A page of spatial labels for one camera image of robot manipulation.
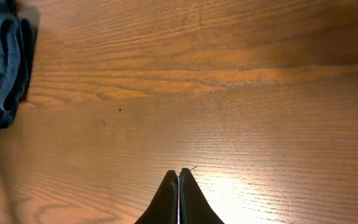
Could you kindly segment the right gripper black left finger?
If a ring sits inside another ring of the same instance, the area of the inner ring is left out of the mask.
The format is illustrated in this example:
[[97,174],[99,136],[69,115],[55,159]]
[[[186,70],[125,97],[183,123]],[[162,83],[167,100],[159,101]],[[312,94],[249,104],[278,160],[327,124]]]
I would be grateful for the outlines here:
[[178,223],[178,176],[169,170],[160,183],[152,201],[135,224]]

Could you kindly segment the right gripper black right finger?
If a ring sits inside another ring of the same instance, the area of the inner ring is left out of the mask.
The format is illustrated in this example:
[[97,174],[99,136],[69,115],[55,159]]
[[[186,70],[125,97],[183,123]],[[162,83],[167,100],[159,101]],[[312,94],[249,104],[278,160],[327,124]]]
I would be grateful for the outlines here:
[[224,224],[210,207],[188,168],[179,175],[180,224]]

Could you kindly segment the dark blue shorts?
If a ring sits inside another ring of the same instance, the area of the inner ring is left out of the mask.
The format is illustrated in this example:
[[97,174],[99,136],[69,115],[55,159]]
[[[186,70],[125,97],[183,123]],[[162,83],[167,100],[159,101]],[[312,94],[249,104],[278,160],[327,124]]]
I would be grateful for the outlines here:
[[30,83],[35,29],[17,15],[15,1],[0,1],[0,129],[9,127]]

